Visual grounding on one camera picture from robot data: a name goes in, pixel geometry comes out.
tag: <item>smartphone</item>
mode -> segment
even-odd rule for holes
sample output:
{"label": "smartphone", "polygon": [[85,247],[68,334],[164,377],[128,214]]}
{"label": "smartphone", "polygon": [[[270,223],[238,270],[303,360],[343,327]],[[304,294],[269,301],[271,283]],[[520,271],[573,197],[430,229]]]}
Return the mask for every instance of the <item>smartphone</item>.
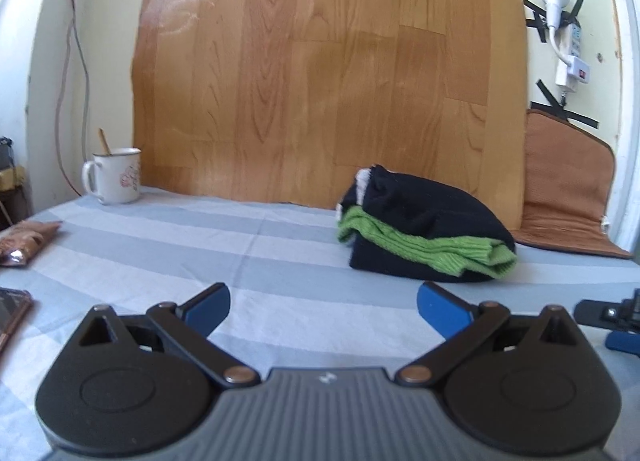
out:
{"label": "smartphone", "polygon": [[0,287],[0,354],[32,305],[28,291]]}

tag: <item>power outlet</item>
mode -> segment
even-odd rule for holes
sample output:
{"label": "power outlet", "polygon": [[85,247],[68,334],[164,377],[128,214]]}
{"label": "power outlet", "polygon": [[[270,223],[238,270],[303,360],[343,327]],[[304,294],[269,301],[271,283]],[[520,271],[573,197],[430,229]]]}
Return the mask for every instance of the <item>power outlet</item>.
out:
{"label": "power outlet", "polygon": [[[580,27],[577,24],[569,24],[558,30],[558,36],[560,52],[580,58],[580,41],[582,39]],[[567,64],[561,60],[558,61],[558,69],[556,70],[556,85],[567,93],[575,93],[578,86],[578,79],[569,74]]]}

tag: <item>white enamel mug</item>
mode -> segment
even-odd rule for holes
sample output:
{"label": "white enamel mug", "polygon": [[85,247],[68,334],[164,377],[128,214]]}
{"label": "white enamel mug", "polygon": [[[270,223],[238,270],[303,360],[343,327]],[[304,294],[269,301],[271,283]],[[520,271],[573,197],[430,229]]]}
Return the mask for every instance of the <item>white enamel mug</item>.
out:
{"label": "white enamel mug", "polygon": [[106,205],[135,201],[140,197],[140,149],[113,149],[110,156],[94,154],[82,166],[82,185]]}

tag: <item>wood grain backdrop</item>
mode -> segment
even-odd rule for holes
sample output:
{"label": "wood grain backdrop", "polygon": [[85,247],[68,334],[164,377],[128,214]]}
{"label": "wood grain backdrop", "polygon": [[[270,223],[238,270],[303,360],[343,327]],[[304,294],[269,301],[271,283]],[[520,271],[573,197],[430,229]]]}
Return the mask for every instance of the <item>wood grain backdrop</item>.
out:
{"label": "wood grain backdrop", "polygon": [[519,228],[525,30],[522,0],[143,0],[143,183],[332,208],[379,163]]}

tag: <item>red print on mug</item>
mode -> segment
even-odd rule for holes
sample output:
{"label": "red print on mug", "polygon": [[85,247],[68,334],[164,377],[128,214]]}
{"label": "red print on mug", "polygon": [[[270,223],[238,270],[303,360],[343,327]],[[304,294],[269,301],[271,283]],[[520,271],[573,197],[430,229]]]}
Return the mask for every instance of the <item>red print on mug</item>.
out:
{"label": "red print on mug", "polygon": [[139,183],[140,171],[138,170],[138,167],[130,165],[127,167],[127,170],[120,175],[120,186],[123,188],[132,186],[133,190],[137,192]]}

